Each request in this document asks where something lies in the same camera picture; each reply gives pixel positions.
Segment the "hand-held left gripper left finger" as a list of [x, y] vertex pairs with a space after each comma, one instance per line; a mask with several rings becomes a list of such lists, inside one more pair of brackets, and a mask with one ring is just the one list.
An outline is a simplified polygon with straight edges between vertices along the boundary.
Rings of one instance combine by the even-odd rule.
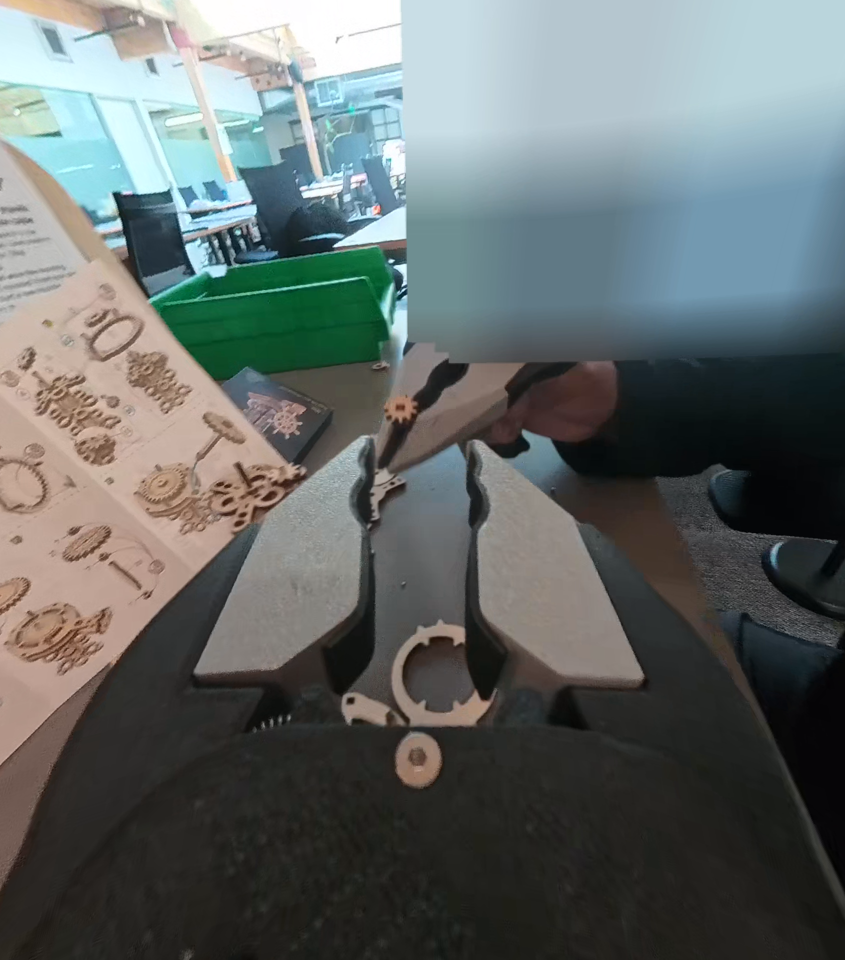
[[194, 671], [215, 688], [347, 692], [375, 647], [371, 489], [360, 436], [259, 526]]

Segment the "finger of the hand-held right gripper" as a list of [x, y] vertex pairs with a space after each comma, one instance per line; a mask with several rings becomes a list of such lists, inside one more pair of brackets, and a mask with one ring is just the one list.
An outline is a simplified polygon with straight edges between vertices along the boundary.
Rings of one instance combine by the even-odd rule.
[[[433, 371], [450, 355], [440, 351], [432, 343], [414, 343], [399, 358], [398, 366], [392, 367], [392, 383], [388, 395], [383, 401], [386, 409], [389, 403], [398, 398], [416, 400], [424, 390]], [[416, 418], [409, 425], [408, 434], [403, 437], [397, 454], [435, 454], [450, 444], [447, 422], [441, 408], [424, 409], [423, 403], [416, 401]]]
[[[508, 399], [474, 399], [468, 395], [468, 370], [473, 364], [440, 364], [425, 388], [416, 396], [423, 409], [440, 408], [446, 421], [449, 445], [476, 436], [507, 409]], [[384, 424], [379, 429], [379, 467], [398, 474], [425, 462], [435, 454], [398, 454], [397, 450], [408, 429], [393, 429]]]

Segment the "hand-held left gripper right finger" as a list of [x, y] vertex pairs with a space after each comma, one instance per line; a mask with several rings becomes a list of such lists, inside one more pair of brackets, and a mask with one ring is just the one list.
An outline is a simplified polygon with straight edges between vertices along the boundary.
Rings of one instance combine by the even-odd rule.
[[637, 690], [645, 672], [576, 519], [480, 440], [466, 447], [466, 663], [482, 694]]

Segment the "wooden arm piece with holes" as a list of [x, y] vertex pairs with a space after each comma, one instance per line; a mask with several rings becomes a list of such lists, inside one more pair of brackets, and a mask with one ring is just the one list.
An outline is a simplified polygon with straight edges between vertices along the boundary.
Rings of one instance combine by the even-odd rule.
[[373, 471], [368, 494], [368, 519], [366, 521], [369, 530], [379, 523], [382, 504], [385, 499], [404, 489], [405, 486], [405, 477], [392, 473], [389, 469], [376, 468]]

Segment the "person's right forearm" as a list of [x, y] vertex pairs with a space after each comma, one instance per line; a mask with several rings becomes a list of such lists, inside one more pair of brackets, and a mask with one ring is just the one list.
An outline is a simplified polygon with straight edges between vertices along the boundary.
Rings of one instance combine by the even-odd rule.
[[845, 470], [845, 353], [620, 362], [608, 424], [554, 440], [579, 474]]

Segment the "black model box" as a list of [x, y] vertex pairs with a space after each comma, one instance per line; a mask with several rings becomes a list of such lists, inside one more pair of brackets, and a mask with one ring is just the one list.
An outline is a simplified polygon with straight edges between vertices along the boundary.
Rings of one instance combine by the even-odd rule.
[[285, 461], [302, 465], [333, 422], [333, 409], [251, 367], [221, 382], [244, 418]]

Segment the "person's right hand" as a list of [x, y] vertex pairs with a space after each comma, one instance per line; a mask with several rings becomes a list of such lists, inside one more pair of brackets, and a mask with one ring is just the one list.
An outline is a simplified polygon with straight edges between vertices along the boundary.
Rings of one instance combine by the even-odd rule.
[[528, 431], [558, 442], [587, 441], [615, 414], [619, 392], [616, 363], [576, 364], [526, 390], [482, 439], [490, 445], [505, 446]]

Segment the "wooden looped disc spindle assembly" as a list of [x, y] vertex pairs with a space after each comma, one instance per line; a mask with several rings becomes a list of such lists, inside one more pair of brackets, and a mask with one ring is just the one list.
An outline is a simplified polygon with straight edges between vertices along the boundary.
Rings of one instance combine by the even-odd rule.
[[307, 476], [307, 469], [294, 463], [236, 462], [231, 471], [209, 487], [209, 508], [229, 524], [230, 534], [236, 536], [262, 522]]

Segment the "green plastic bin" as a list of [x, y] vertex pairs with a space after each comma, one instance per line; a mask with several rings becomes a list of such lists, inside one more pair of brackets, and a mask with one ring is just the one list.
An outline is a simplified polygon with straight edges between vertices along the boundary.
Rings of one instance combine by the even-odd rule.
[[202, 297], [271, 292], [289, 287], [365, 280], [380, 299], [393, 287], [402, 287], [400, 275], [378, 247], [334, 249], [326, 253], [237, 265], [219, 275], [204, 274]]
[[176, 340], [214, 380], [371, 364], [392, 329], [390, 270], [305, 280], [277, 263], [203, 273], [153, 296]]

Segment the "brown-topped desk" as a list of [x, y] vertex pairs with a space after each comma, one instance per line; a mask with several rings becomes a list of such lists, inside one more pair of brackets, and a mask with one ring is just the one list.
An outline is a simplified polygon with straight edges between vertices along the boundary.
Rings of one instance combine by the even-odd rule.
[[378, 248], [387, 256], [403, 256], [407, 252], [406, 230], [407, 207], [401, 206], [385, 214], [355, 233], [344, 237], [334, 246], [334, 251]]

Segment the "black bundled jacket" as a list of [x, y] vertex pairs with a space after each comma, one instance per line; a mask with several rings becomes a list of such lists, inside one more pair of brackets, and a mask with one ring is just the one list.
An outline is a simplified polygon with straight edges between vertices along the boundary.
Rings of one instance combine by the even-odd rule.
[[331, 202], [317, 201], [298, 207], [287, 219], [280, 234], [280, 258], [300, 258], [330, 252], [353, 227]]

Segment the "folded assembly instruction sheet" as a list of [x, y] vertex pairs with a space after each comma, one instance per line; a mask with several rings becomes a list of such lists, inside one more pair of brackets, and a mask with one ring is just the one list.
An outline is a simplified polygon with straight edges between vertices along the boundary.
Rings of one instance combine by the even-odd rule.
[[0, 766], [232, 541], [237, 462], [289, 464], [106, 264], [0, 325]]

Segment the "black mesh office chair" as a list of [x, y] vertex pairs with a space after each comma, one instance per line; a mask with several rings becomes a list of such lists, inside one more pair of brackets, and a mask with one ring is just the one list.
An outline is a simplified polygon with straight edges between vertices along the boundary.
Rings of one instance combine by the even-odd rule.
[[256, 220], [266, 234], [267, 249], [258, 247], [237, 253], [234, 263], [246, 265], [280, 258], [278, 244], [289, 216], [306, 200], [293, 168], [286, 162], [259, 168], [240, 168], [239, 174], [256, 206]]

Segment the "black swivel office chair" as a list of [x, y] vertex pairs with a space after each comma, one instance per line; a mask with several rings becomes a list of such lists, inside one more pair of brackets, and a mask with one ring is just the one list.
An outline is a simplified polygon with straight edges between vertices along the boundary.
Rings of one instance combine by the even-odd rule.
[[777, 591], [814, 614], [845, 621], [845, 469], [724, 469], [709, 479], [707, 494], [729, 528], [780, 536], [761, 558]]

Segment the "black high-back office chair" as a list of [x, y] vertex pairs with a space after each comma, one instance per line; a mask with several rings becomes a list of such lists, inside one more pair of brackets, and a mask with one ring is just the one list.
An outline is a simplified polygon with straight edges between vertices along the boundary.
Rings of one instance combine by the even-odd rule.
[[171, 190], [112, 194], [126, 243], [128, 269], [152, 297], [197, 275]]

